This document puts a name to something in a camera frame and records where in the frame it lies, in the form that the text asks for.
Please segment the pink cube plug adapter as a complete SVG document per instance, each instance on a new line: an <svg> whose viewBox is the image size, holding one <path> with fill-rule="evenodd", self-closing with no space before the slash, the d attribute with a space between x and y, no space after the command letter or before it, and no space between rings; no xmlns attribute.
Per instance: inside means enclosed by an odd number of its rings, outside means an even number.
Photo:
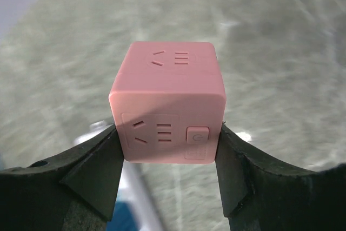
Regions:
<svg viewBox="0 0 346 231"><path fill-rule="evenodd" d="M214 162L226 100L211 43L132 43L109 94L124 158Z"/></svg>

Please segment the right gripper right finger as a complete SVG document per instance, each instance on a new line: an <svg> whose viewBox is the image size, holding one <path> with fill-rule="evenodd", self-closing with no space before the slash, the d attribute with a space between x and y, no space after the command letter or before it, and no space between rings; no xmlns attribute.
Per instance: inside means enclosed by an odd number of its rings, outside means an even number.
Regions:
<svg viewBox="0 0 346 231"><path fill-rule="evenodd" d="M306 170L261 151L226 126L215 163L231 230L345 230L345 164Z"/></svg>

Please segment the blue cube plug adapter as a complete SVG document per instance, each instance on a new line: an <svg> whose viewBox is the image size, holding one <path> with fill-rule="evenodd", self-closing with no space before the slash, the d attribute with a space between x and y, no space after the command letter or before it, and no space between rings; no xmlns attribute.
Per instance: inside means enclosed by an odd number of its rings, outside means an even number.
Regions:
<svg viewBox="0 0 346 231"><path fill-rule="evenodd" d="M128 201L116 201L112 220L107 223L106 231L140 231Z"/></svg>

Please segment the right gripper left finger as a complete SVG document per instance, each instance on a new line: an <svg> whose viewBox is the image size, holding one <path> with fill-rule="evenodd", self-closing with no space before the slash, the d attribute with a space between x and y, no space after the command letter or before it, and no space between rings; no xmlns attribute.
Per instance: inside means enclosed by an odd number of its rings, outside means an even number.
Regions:
<svg viewBox="0 0 346 231"><path fill-rule="evenodd" d="M114 126L29 167L1 171L1 230L105 230L123 153Z"/></svg>

